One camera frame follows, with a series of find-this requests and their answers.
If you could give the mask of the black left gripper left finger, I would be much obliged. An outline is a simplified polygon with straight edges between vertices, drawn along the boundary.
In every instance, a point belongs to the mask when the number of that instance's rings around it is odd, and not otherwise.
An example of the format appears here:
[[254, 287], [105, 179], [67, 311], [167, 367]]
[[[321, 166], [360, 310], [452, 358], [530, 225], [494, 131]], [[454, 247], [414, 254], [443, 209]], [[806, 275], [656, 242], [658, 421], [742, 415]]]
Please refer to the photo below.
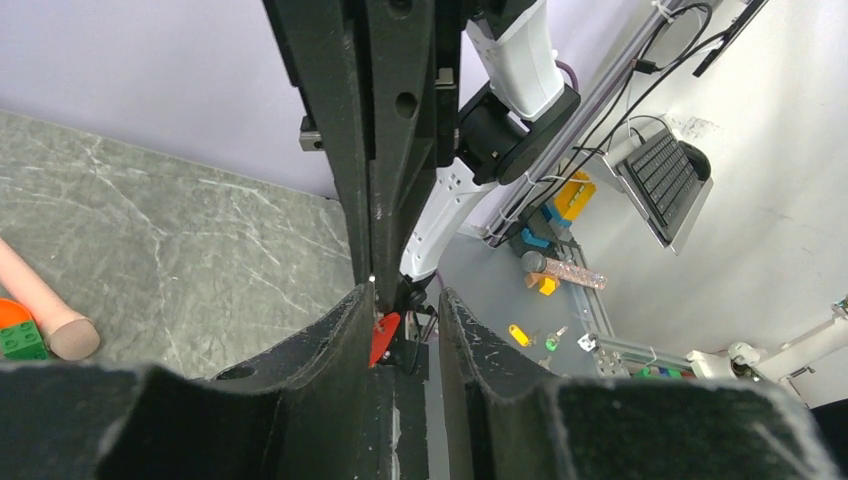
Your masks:
[[370, 283], [212, 379], [156, 364], [5, 362], [5, 479], [369, 479]]

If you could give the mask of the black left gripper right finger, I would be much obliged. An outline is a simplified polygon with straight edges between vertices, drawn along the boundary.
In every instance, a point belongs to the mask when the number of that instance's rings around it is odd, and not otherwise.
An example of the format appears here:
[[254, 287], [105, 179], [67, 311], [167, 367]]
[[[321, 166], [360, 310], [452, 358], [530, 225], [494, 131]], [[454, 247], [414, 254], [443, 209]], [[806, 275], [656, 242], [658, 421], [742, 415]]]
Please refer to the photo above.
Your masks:
[[809, 411], [761, 383], [560, 377], [439, 298], [454, 479], [838, 479]]

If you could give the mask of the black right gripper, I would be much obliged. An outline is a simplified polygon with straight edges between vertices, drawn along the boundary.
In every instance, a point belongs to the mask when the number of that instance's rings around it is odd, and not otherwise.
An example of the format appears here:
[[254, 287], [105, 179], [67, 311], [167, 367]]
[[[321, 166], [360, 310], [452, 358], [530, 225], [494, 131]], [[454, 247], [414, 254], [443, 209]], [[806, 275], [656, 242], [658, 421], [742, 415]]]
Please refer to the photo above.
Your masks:
[[357, 283], [390, 312], [403, 248], [426, 198], [424, 165], [457, 142], [460, 35], [499, 25], [501, 1], [265, 1], [304, 102], [304, 150], [324, 150]]

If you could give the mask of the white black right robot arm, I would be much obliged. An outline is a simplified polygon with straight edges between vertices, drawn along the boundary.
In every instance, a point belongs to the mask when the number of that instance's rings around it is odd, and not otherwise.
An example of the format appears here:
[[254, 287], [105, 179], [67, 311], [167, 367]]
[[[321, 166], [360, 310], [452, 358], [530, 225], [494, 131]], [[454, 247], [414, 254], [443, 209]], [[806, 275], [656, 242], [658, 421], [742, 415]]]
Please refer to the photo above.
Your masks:
[[355, 280], [408, 308], [492, 189], [533, 165], [577, 110], [542, 1], [268, 1], [325, 153]]

